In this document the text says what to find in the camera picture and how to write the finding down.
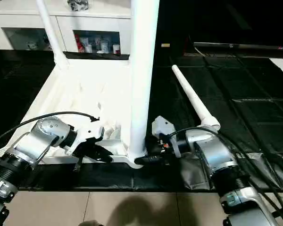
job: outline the tile floor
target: tile floor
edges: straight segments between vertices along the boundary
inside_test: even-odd
[[[19,192],[7,205],[5,226],[222,226],[218,199],[211,193]]]

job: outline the cabinet door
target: cabinet door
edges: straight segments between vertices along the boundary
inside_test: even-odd
[[[50,16],[58,42],[65,45],[55,16]],[[44,24],[38,15],[0,15],[0,49],[50,50]]]
[[[130,54],[130,19],[79,16],[57,16],[57,19],[69,52],[78,52],[78,48],[88,44],[93,53],[102,50],[98,40],[101,39],[108,41],[109,53],[113,53],[113,45],[119,44],[122,54]]]

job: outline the black cable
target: black cable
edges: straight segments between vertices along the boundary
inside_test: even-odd
[[[281,218],[283,219],[283,213],[279,209],[279,207],[272,201],[265,192],[258,186],[256,183],[250,179],[250,184],[271,204],[271,206],[280,214]]]
[[[202,131],[206,131],[206,132],[209,132],[213,135],[215,135],[216,137],[218,137],[220,139],[220,141],[222,143],[224,143],[224,145],[226,145],[229,141],[229,143],[234,146],[234,148],[236,150],[238,150],[244,157],[245,159],[248,161],[248,163],[253,167],[253,169],[256,171],[256,173],[261,177],[261,179],[267,184],[267,186],[269,187],[270,190],[272,190],[272,192],[274,193],[275,197],[277,198],[278,202],[280,203],[282,209],[283,209],[283,200],[282,198],[280,197],[280,195],[278,194],[278,192],[276,191],[276,189],[274,188],[273,184],[270,183],[269,179],[261,172],[261,170],[253,163],[253,161],[250,159],[250,157],[245,153],[245,151],[239,146],[236,144],[236,142],[234,142],[230,137],[224,135],[224,134],[218,134],[214,131],[211,131],[210,129],[207,129],[207,128],[204,128],[204,127],[188,127],[188,128],[184,128],[184,129],[180,129],[178,131],[175,131],[173,133],[170,133],[168,135],[168,137],[172,137],[180,132],[184,132],[184,131],[187,131],[187,130],[202,130]]]
[[[54,115],[60,115],[60,114],[78,114],[78,115],[82,115],[82,116],[86,116],[88,118],[90,118],[91,121],[98,121],[99,119],[97,118],[94,118],[93,116],[89,115],[89,114],[86,114],[86,113],[81,113],[81,112],[55,112],[55,113],[49,113],[49,114],[45,114],[45,115],[41,115],[41,116],[38,116],[38,117],[35,117],[35,118],[32,118],[32,119],[29,119],[27,121],[24,121],[18,125],[16,125],[15,127],[9,129],[8,131],[6,131],[5,133],[1,134],[0,135],[0,139],[2,137],[4,137],[5,135],[7,135],[8,133],[18,129],[19,127],[21,126],[24,126],[30,122],[33,122],[33,121],[36,121],[36,120],[39,120],[39,119],[43,119],[43,118],[46,118],[46,117],[50,117],[50,116],[54,116]]]

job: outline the white plastic part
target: white plastic part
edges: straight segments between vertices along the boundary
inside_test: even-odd
[[[220,123],[218,120],[211,115],[211,113],[208,111],[208,109],[205,107],[203,102],[200,100],[197,93],[194,91],[192,86],[189,84],[189,82],[186,80],[182,72],[179,70],[179,68],[176,65],[172,66],[172,70],[174,74],[176,75],[180,85],[182,86],[184,92],[188,96],[193,108],[195,109],[198,117],[201,120],[201,126],[212,126],[216,130],[220,130]]]
[[[40,12],[40,17],[42,18],[42,21],[44,23],[45,31],[47,34],[47,37],[49,39],[53,54],[54,54],[54,60],[55,63],[60,67],[64,68],[68,65],[68,60],[64,53],[62,52],[61,47],[58,44],[58,39],[55,34],[55,31],[53,29],[53,26],[50,22],[50,16],[48,13],[48,10],[46,8],[46,5],[44,3],[44,0],[36,0],[38,9]]]
[[[71,147],[65,150],[65,154],[72,155],[79,144],[85,142],[88,138],[94,137],[96,139],[99,139],[101,137],[102,131],[103,127],[100,121],[86,123],[83,127],[76,131],[76,138]]]
[[[145,137],[148,121],[155,37],[159,0],[132,0],[132,70],[131,131],[128,157],[131,161],[146,154]]]

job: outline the white plastic pipe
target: white plastic pipe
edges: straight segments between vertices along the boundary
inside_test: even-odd
[[[58,44],[58,39],[50,22],[50,16],[47,11],[44,0],[36,0],[36,2],[39,9],[40,17],[44,23],[45,31],[54,54],[54,61],[60,68],[63,68],[68,65],[68,60]]]
[[[201,120],[201,126],[212,126],[215,129],[220,129],[220,123],[218,120],[211,115],[211,113],[208,111],[206,106],[203,104],[203,102],[200,100],[197,93],[194,91],[192,86],[189,84],[189,82],[186,80],[182,72],[179,70],[179,68],[176,65],[172,66],[172,70],[174,74],[176,75],[180,85],[182,86],[184,92],[188,96],[193,108],[195,109],[198,117]]]
[[[144,156],[159,0],[132,0],[131,127],[128,157]]]

